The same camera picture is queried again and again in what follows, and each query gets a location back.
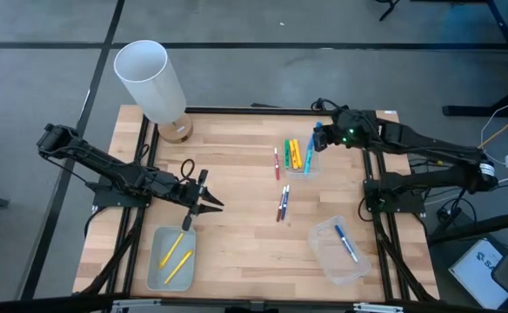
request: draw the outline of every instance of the wooden board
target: wooden board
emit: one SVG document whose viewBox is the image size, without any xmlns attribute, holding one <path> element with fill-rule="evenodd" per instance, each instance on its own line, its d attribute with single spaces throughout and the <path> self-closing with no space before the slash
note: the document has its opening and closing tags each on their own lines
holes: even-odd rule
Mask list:
<svg viewBox="0 0 508 313">
<path fill-rule="evenodd" d="M 379 111 L 378 116 L 398 120 L 391 111 Z M 146 210 L 132 296 L 384 300 L 374 230 L 371 223 L 361 221 L 357 215 L 363 196 L 361 151 L 330 147 L 319 154 L 322 172 L 318 177 L 290 180 L 282 172 L 280 181 L 275 178 L 273 148 L 281 147 L 285 137 L 309 136 L 317 120 L 329 123 L 329 117 L 219 114 L 190 114 L 190 117 L 194 123 L 192 137 L 180 144 L 160 141 L 156 166 L 180 176 L 181 163 L 192 158 L 196 162 L 193 176 L 201 169 L 209 171 L 208 188 L 225 204 L 224 212 L 194 217 L 197 251 L 192 286 L 185 292 L 162 293 L 148 290 L 145 283 L 153 233 L 162 225 L 180 226 L 186 209 L 154 201 Z M 141 119 L 137 106 L 121 107 L 111 155 L 131 161 Z M 385 162 L 389 171 L 409 173 L 406 156 L 386 155 Z M 281 190 L 287 183 L 291 185 L 287 217 L 276 223 Z M 307 241 L 311 227 L 335 215 L 345 217 L 351 236 L 372 264 L 368 275 L 349 286 L 336 286 L 326 279 Z M 74 291 L 85 288 L 109 260 L 120 216 L 120 209 L 109 209 L 90 224 Z M 422 225 L 410 214 L 397 214 L 396 218 L 406 263 L 428 292 L 438 297 Z M 391 261 L 389 265 L 394 293 L 398 295 L 396 271 Z M 123 261 L 117 290 L 122 289 L 125 269 Z"/>
</svg>

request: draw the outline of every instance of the lamp base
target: lamp base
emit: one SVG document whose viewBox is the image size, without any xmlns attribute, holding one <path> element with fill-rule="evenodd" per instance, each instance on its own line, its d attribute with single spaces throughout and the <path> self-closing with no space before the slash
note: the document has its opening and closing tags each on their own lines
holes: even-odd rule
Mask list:
<svg viewBox="0 0 508 313">
<path fill-rule="evenodd" d="M 182 143 L 192 136 L 192 120 L 183 114 L 173 123 L 159 124 L 159 136 L 168 143 Z"/>
</svg>

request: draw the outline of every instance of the blue pen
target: blue pen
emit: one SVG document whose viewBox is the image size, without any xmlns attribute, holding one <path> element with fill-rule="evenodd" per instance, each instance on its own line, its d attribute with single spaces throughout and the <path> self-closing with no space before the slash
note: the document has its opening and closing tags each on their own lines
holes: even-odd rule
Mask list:
<svg viewBox="0 0 508 313">
<path fill-rule="evenodd" d="M 285 190 L 285 195 L 283 197 L 283 208 L 281 209 L 281 220 L 285 219 L 285 212 L 287 211 L 287 204 L 289 203 L 289 185 L 287 185 L 287 189 Z"/>
<path fill-rule="evenodd" d="M 316 127 L 322 127 L 322 122 L 317 121 Z M 314 150 L 314 135 L 310 137 L 310 141 L 308 142 L 308 149 L 306 150 L 306 164 L 304 165 L 304 173 L 310 173 L 310 165 L 312 161 L 312 151 Z"/>
<path fill-rule="evenodd" d="M 352 259 L 355 260 L 355 263 L 358 262 L 357 256 L 355 256 L 355 251 L 351 248 L 351 245 L 349 242 L 347 242 L 347 238 L 344 237 L 343 231 L 339 228 L 339 225 L 335 225 L 335 230 L 338 232 L 339 236 L 341 237 L 341 241 L 343 241 L 344 246 L 347 248 L 349 253 L 351 253 Z"/>
</svg>

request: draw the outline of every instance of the yellow pencil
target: yellow pencil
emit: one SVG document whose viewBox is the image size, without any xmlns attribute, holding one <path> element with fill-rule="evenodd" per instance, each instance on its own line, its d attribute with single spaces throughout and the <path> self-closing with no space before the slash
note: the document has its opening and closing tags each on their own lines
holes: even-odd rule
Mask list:
<svg viewBox="0 0 508 313">
<path fill-rule="evenodd" d="M 297 163 L 297 154 L 295 150 L 295 143 L 294 139 L 289 140 L 289 148 L 291 148 L 291 160 L 292 160 L 292 168 L 294 170 L 298 169 L 298 163 Z"/>
<path fill-rule="evenodd" d="M 177 265 L 177 267 L 173 270 L 173 272 L 170 273 L 169 277 L 167 277 L 167 279 L 165 279 L 165 284 L 170 282 L 170 280 L 175 276 L 175 274 L 177 274 L 178 270 L 180 270 L 183 267 L 183 265 L 186 263 L 186 260 L 188 260 L 188 258 L 191 257 L 191 255 L 192 255 L 192 250 L 186 252 L 186 254 L 184 255 L 181 262 Z"/>
<path fill-rule="evenodd" d="M 295 139 L 295 154 L 297 155 L 297 165 L 299 169 L 303 168 L 303 160 L 300 158 L 300 148 L 298 147 L 298 140 Z"/>
<path fill-rule="evenodd" d="M 183 236 L 184 236 L 184 233 L 181 232 L 180 235 L 178 235 L 178 238 L 177 240 L 175 241 L 175 243 L 173 244 L 172 247 L 170 247 L 170 250 L 169 252 L 167 252 L 167 254 L 165 255 L 165 257 L 161 260 L 161 262 L 159 263 L 159 269 L 162 269 L 165 264 L 167 263 L 167 260 L 169 260 L 170 256 L 173 254 L 173 252 L 175 251 L 175 248 L 177 247 L 178 243 L 180 243 L 181 239 L 183 239 Z"/>
</svg>

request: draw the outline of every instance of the white paper cylinder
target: white paper cylinder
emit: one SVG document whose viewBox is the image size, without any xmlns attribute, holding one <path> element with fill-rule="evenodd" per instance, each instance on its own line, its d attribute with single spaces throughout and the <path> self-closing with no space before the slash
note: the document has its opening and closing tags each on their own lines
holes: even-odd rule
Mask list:
<svg viewBox="0 0 508 313">
<path fill-rule="evenodd" d="M 165 48 L 151 40 L 130 43 L 117 53 L 115 73 L 154 123 L 171 123 L 184 113 L 186 99 Z"/>
</svg>

